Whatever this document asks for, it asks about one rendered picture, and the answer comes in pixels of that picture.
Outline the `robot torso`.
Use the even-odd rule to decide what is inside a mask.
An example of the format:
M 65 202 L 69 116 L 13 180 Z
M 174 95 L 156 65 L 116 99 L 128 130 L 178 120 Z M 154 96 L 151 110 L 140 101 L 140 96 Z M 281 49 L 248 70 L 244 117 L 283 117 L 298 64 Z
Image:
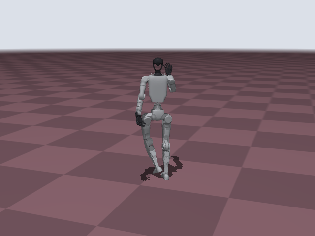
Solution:
M 153 115 L 152 120 L 164 120 L 164 109 L 162 109 L 160 102 L 164 102 L 167 96 L 167 83 L 168 79 L 165 74 L 163 76 L 149 75 L 149 97 L 151 102 L 156 102 L 153 109 L 151 109 Z

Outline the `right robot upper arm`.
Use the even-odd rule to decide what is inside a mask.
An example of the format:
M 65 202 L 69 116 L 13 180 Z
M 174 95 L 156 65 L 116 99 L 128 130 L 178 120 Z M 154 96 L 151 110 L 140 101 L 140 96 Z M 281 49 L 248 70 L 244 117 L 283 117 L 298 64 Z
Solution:
M 175 85 L 174 77 L 172 75 L 170 75 L 170 76 L 167 76 L 167 79 L 168 79 L 168 83 L 170 85 L 170 87 L 169 87 L 170 92 L 175 92 L 176 91 L 176 89 L 175 89 L 176 85 Z

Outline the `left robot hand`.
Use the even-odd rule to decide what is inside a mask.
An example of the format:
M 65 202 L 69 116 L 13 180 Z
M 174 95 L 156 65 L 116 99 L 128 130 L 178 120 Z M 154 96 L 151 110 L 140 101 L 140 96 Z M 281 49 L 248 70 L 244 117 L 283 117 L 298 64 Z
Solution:
M 135 115 L 136 115 L 136 124 L 144 127 L 145 125 L 143 124 L 146 124 L 146 123 L 142 121 L 141 115 L 139 115 L 137 111 L 135 112 Z

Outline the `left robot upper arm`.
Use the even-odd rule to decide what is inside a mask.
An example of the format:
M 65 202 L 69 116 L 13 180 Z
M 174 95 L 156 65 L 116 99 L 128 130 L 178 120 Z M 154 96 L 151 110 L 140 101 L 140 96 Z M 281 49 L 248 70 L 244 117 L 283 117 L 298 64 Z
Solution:
M 145 99 L 145 90 L 146 90 L 146 83 L 148 82 L 149 76 L 143 76 L 140 82 L 140 94 L 139 99 L 144 100 Z

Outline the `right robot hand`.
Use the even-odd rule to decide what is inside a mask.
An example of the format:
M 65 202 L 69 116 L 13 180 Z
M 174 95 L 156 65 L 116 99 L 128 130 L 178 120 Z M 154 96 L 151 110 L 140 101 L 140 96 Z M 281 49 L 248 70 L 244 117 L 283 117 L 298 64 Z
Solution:
M 166 64 L 167 64 L 167 65 L 166 65 Z M 165 67 L 164 65 L 163 65 L 163 66 L 164 66 L 165 72 L 166 72 L 166 74 L 167 74 L 166 76 L 168 76 L 168 75 L 171 75 L 172 66 L 170 66 L 170 63 L 166 63 L 166 64 L 165 64 L 166 67 Z M 168 64 L 169 64 L 169 65 L 168 65 Z

